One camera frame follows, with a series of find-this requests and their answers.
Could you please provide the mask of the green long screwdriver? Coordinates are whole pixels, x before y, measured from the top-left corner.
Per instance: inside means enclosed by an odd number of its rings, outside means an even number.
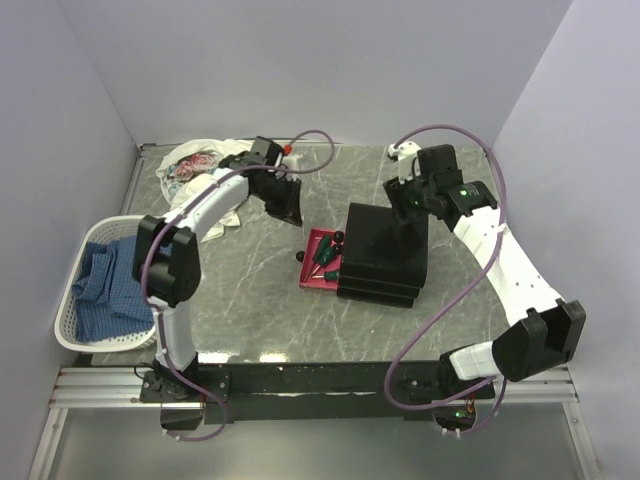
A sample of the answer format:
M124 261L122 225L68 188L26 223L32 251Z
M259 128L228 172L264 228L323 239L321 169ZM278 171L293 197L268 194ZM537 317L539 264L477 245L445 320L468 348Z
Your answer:
M307 277L309 277L312 273L312 270L319 265L319 260L321 256L323 255L325 250L331 246L331 242L332 242L332 236L330 234L325 234L322 236L322 238L320 239L317 245L316 251L312 257L312 263L307 273Z

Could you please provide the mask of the black drawer cabinet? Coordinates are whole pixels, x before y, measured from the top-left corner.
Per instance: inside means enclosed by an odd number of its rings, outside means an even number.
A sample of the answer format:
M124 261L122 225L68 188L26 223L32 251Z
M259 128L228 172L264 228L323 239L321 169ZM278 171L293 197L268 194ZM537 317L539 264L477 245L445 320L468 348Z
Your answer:
M425 285L428 270L429 217L396 223L390 207L352 203L337 296L399 308L411 308Z

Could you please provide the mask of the pink bottom drawer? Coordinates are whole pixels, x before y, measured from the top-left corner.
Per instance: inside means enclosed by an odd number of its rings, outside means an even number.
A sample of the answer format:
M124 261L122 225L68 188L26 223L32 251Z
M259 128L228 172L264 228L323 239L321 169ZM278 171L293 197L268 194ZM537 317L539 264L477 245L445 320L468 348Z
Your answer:
M313 277L314 270L317 266L312 270L311 275L307 277L307 273L309 271L309 268L311 267L312 257L316 251L317 245L320 239L322 238L322 236L325 234L330 234L332 236L332 242L330 247L336 244L339 244L342 246L342 253L343 253L344 233L342 231L312 228L305 248L296 254L296 258L299 260L301 264L301 270L299 274L299 286L301 288L337 292L338 280L335 282L327 282L324 279ZM342 253L336 260L334 260L328 266L328 270L338 269L340 272L340 267L342 265Z

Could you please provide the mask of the green stubby screwdriver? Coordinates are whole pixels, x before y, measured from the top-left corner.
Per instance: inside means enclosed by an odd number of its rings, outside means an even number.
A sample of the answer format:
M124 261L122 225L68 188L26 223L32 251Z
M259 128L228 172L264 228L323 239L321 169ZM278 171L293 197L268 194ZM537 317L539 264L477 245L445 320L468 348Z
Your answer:
M338 270L325 271L322 274L322 278L327 282L335 282L339 278L339 271Z

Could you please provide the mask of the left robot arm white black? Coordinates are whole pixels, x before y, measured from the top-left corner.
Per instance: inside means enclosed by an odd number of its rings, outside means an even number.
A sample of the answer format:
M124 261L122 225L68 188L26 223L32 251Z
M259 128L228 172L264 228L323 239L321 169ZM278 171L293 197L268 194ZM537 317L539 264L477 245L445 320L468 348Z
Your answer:
M251 148L221 160L211 178L186 202L163 217L144 216L139 224L133 277L150 302L157 333L156 360L172 369L164 391L175 401L192 399L199 388L197 374L188 370L196 361L189 300L202 272L199 243L230 210L254 196L266 213L296 227L301 180L293 179L284 158L292 147L258 137Z

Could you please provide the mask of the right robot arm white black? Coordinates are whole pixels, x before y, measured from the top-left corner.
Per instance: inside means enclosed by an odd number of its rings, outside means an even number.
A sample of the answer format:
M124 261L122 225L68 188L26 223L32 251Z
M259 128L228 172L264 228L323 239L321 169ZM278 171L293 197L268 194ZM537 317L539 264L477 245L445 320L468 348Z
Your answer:
M494 195L465 181L453 146L390 145L398 174L385 191L402 219L425 212L443 221L467 247L504 309L508 329L498 338L444 356L439 390L457 399L473 380L501 375L518 382L573 359L586 322L578 301L566 301L540 275L509 229Z

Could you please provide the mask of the white floral t-shirt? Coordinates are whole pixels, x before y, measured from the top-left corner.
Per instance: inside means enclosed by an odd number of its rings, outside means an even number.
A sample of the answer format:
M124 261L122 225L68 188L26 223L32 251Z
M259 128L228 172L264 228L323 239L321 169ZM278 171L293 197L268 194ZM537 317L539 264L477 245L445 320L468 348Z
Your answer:
M169 210L178 208L203 190L213 180L222 159L249 150L251 146L249 140L195 139L165 155L156 176Z

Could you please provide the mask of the blue checked shirt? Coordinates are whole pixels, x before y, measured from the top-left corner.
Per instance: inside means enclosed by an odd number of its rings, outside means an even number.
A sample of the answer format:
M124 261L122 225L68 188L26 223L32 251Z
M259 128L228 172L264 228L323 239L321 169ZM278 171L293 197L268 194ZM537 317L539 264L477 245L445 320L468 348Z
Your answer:
M138 334L154 325L151 309L132 276L135 246L133 236L107 244L86 244L80 273L71 287L78 341L98 342Z

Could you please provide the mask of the white laundry basket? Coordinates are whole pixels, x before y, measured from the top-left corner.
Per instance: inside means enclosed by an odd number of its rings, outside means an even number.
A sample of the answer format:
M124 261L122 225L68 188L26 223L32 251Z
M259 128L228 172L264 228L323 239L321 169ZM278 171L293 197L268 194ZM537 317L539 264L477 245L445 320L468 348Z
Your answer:
M76 256L72 273L67 281L66 290L55 320L54 333L64 348L84 353L113 353L135 350L152 344L155 340L155 326L138 334L108 338L98 342L83 343L76 339L77 317L75 299L71 293L72 284L80 273L81 256L86 244L96 242L107 244L113 240L133 236L136 238L140 215L109 217L95 224L85 235Z

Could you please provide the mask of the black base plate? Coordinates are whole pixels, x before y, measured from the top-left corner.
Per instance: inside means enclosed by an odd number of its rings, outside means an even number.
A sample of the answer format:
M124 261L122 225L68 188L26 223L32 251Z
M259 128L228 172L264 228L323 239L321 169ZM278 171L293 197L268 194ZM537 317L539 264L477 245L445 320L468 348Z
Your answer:
M396 417L428 420L428 411L391 405L384 394L388 362L200 364L185 376L214 393L229 421ZM401 363L391 393L395 400L432 404L478 386L471 398L490 400L494 386L461 381L435 360Z

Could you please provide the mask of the aluminium rail frame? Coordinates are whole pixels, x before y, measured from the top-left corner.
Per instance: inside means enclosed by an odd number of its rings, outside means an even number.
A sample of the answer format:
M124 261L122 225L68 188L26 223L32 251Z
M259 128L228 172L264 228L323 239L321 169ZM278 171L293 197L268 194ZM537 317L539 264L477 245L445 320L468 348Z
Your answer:
M575 403L578 395L569 371L553 368L520 382L509 382L507 403ZM58 374L52 408L194 408L199 392L146 367L64 368Z

